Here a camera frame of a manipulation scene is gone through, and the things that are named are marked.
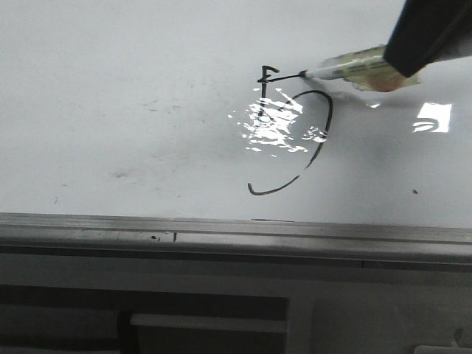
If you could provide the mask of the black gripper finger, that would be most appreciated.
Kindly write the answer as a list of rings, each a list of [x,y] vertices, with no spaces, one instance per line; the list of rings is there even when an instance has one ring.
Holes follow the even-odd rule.
[[[430,63],[471,56],[471,1],[406,1],[383,59],[404,77]]]

